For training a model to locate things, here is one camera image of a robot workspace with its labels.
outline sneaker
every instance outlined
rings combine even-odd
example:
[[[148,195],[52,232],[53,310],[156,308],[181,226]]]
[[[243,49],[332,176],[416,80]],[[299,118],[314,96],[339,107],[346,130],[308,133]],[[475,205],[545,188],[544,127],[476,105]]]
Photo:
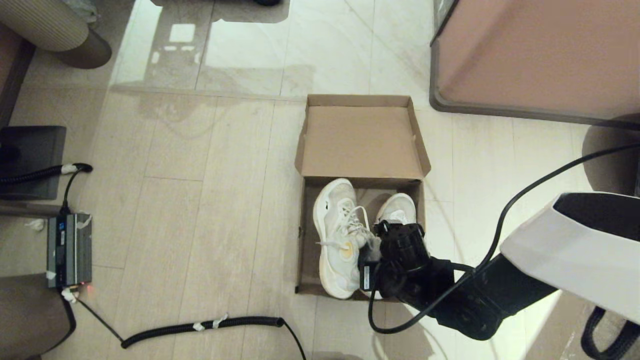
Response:
[[[358,219],[362,210],[365,224]],[[329,295],[348,299],[360,287],[358,255],[373,234],[367,213],[356,206],[356,193],[347,179],[330,182],[314,204],[314,224],[320,235],[320,282]]]
[[[378,211],[376,224],[382,220],[403,225],[415,224],[417,220],[413,199],[405,193],[397,193],[391,196]]]

